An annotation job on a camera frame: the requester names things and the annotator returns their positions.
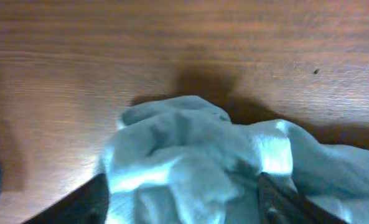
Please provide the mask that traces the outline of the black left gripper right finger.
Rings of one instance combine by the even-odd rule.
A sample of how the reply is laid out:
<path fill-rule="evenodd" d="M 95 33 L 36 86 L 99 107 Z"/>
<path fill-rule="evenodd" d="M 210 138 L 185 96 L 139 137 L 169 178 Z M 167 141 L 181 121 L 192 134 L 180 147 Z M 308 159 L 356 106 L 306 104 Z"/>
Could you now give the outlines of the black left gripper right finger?
<path fill-rule="evenodd" d="M 265 172 L 258 177 L 258 204 L 264 224 L 347 224 Z"/>

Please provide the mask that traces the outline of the light blue-grey t-shirt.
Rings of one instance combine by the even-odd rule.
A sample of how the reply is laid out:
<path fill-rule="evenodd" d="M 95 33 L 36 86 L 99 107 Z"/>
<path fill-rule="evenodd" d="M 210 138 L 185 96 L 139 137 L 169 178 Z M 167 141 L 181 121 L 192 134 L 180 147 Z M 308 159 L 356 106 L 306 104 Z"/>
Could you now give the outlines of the light blue-grey t-shirt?
<path fill-rule="evenodd" d="M 259 223 L 262 173 L 346 222 L 369 223 L 369 150 L 321 144 L 282 119 L 233 124 L 198 96 L 127 109 L 100 167 L 108 223 Z"/>

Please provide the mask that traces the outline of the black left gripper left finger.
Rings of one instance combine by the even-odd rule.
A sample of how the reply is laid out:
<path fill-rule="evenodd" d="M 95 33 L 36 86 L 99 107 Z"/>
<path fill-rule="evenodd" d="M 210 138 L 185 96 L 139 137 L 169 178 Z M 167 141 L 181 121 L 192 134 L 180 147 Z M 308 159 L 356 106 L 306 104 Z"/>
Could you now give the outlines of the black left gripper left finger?
<path fill-rule="evenodd" d="M 98 174 L 24 224 L 104 224 L 109 207 L 105 174 Z"/>

